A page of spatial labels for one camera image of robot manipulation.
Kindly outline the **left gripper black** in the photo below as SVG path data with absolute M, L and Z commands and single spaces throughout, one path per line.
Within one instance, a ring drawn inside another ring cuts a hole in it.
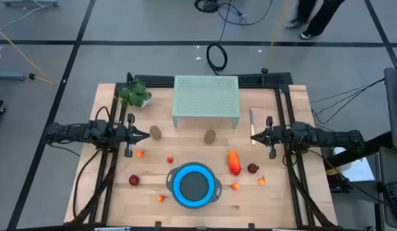
M 135 116 L 133 114 L 128 114 L 127 116 L 127 122 L 128 122 L 128 127 L 125 125 L 119 123 L 116 128 L 116 141 L 117 142 L 125 142 L 126 143 L 126 148 L 124 152 L 125 157 L 132 157 L 132 150 L 131 150 L 131 138 L 132 138 L 132 132 L 131 128 L 135 122 Z M 137 128 L 135 128 L 135 144 L 143 141 L 144 139 L 150 138 L 150 134 L 140 131 Z

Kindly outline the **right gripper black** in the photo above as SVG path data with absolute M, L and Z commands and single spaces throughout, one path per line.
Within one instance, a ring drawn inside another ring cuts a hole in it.
M 251 138 L 251 144 L 256 145 L 257 143 L 265 144 L 265 139 L 263 137 L 266 136 L 267 144 L 270 147 L 269 158 L 275 159 L 276 158 L 276 148 L 275 144 L 281 144 L 283 138 L 283 130 L 284 127 L 282 125 L 274 126 L 273 125 L 273 118 L 269 115 L 266 119 L 266 132 L 262 131 L 257 134 L 253 134 L 251 137 L 260 137 L 260 138 Z

